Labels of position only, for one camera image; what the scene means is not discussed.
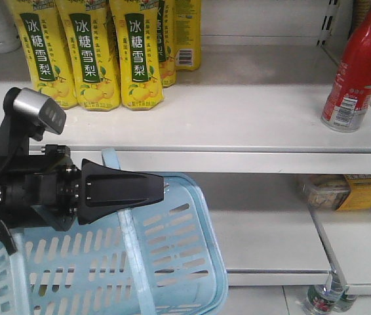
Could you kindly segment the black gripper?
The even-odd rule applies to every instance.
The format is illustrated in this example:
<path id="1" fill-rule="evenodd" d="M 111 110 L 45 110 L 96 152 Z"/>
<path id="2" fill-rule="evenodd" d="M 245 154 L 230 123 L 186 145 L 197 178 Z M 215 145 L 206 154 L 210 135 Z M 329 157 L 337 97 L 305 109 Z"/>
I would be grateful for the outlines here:
<path id="1" fill-rule="evenodd" d="M 68 146 L 47 144 L 42 154 L 15 156 L 0 176 L 0 219 L 8 228 L 49 226 L 67 231 L 76 207 L 78 223 L 90 224 L 118 210 L 163 201 L 164 185 L 162 176 L 87 159 L 80 171 Z"/>

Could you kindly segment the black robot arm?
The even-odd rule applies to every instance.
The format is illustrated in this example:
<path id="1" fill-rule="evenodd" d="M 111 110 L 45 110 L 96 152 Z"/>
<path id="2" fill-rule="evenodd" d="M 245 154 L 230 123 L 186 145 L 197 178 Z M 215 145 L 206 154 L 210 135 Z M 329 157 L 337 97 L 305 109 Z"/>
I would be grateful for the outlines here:
<path id="1" fill-rule="evenodd" d="M 40 155 L 16 156 L 0 175 L 0 242 L 17 251 L 11 231 L 51 227 L 68 231 L 116 211 L 164 199 L 160 175 L 122 171 L 83 159 L 77 167 L 67 146 L 47 145 Z"/>

